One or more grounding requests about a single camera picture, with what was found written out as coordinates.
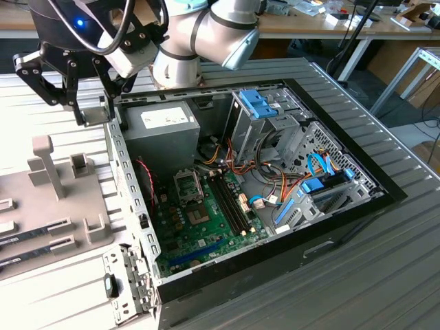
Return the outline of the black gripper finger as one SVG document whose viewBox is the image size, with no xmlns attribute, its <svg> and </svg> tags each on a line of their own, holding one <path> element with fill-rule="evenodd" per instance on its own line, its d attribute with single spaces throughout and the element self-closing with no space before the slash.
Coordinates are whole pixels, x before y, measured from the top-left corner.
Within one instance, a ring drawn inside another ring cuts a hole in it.
<svg viewBox="0 0 440 330">
<path fill-rule="evenodd" d="M 109 119 L 116 117 L 114 110 L 114 100 L 121 96 L 122 93 L 129 93 L 135 83 L 136 74 L 129 78 L 123 78 L 119 74 L 112 80 L 109 75 L 110 64 L 104 57 L 93 57 L 92 65 L 95 69 L 102 86 L 104 87 L 104 94 L 107 99 L 107 110 L 109 112 Z"/>
<path fill-rule="evenodd" d="M 55 87 L 43 76 L 41 55 L 34 52 L 25 56 L 13 56 L 16 75 L 30 87 L 49 106 L 62 105 L 74 114 L 77 125 L 85 125 L 85 119 L 80 112 L 78 92 L 78 63 L 71 58 L 66 62 L 66 73 L 62 75 L 62 87 Z"/>
</svg>

